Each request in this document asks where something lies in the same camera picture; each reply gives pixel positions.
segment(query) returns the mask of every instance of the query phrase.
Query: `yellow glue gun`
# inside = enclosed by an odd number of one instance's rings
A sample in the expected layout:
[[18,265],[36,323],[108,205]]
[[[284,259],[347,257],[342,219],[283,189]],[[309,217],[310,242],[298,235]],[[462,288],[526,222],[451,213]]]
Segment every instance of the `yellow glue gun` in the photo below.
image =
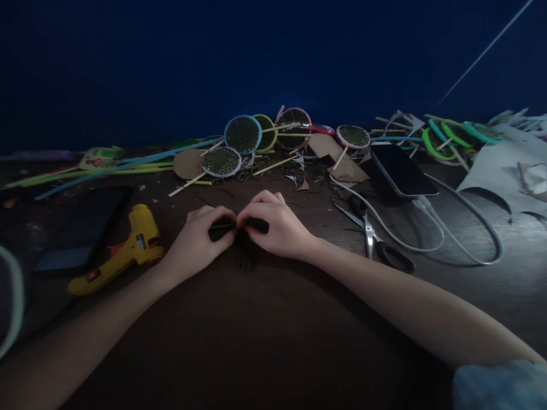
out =
[[85,296],[96,292],[134,262],[139,265],[151,263],[165,254],[164,248],[158,246],[160,232],[146,205],[135,205],[129,213],[129,221],[131,222],[129,239],[112,247],[112,257],[101,267],[85,276],[72,279],[68,284],[70,294]]

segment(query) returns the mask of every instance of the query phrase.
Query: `hand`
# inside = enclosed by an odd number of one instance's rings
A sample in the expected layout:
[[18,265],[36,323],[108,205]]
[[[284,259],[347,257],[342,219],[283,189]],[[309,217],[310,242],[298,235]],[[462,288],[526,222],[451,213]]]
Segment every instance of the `hand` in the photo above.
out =
[[174,288],[194,276],[234,243],[237,229],[232,229],[216,242],[209,238],[209,228],[221,218],[236,222],[235,213],[223,206],[213,208],[205,205],[188,213],[181,233],[156,266],[156,274],[162,275],[168,286]]
[[[265,220],[270,224],[268,233],[246,226],[250,218]],[[252,241],[261,248],[278,256],[301,259],[315,243],[313,236],[285,204],[281,193],[262,191],[238,215],[238,229],[247,231]]]

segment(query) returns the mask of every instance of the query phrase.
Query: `forearm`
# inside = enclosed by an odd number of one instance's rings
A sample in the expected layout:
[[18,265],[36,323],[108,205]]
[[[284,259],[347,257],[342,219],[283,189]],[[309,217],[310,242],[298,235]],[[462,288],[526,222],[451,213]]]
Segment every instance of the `forearm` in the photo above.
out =
[[3,408],[60,407],[137,318],[166,292],[154,278],[157,268],[0,368]]
[[459,297],[322,239],[303,260],[339,280],[452,368],[511,359],[545,363],[506,327]]

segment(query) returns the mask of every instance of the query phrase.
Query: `finger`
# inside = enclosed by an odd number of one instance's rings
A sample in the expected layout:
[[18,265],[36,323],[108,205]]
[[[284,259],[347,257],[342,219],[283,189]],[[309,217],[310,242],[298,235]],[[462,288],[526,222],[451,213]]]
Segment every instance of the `finger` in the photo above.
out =
[[285,205],[285,198],[283,198],[282,194],[280,192],[276,192],[274,196],[281,201],[282,204]]
[[241,211],[238,215],[238,223],[237,227],[241,228],[243,225],[245,225],[245,221],[250,218],[258,218],[263,219],[265,221],[268,221],[268,214],[272,211],[272,205],[267,203],[250,203],[247,205],[243,211]]
[[206,212],[209,212],[212,209],[214,209],[212,206],[204,205],[198,210],[188,212],[188,216],[186,217],[186,220],[194,220],[196,218],[199,218],[201,215],[203,215]]
[[245,229],[245,231],[248,233],[249,237],[255,244],[257,244],[261,248],[264,248],[263,244],[266,236],[265,233],[260,232],[258,229],[252,226],[245,226],[243,229]]
[[215,257],[219,256],[222,252],[232,246],[234,243],[235,237],[238,234],[237,229],[232,229],[230,232],[225,234],[218,241],[213,242],[213,249],[215,252]]
[[218,221],[220,218],[230,218],[231,221],[234,223],[237,222],[238,217],[234,213],[234,211],[229,210],[226,207],[219,206],[216,208],[213,208],[212,210],[208,211],[204,215],[201,215],[201,219],[203,220],[203,224],[207,225],[207,229],[211,227],[213,223]]
[[266,202],[266,203],[280,203],[279,199],[272,194],[270,191],[264,190],[259,192],[255,195],[253,199],[251,199],[250,203],[255,202]]

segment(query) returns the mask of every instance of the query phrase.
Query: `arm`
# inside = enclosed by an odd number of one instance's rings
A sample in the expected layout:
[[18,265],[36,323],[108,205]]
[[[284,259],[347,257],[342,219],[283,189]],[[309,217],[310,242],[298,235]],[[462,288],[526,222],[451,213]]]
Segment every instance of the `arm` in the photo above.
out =
[[[266,220],[268,233],[244,227],[250,216]],[[324,270],[452,368],[512,359],[545,363],[506,327],[459,297],[314,237],[280,193],[262,191],[253,198],[238,215],[238,227],[265,250]]]
[[224,207],[205,206],[189,213],[184,228],[158,265],[5,363],[0,368],[2,408],[59,408],[146,309],[232,245],[236,230],[217,242],[209,239],[209,228],[222,217],[236,220]]

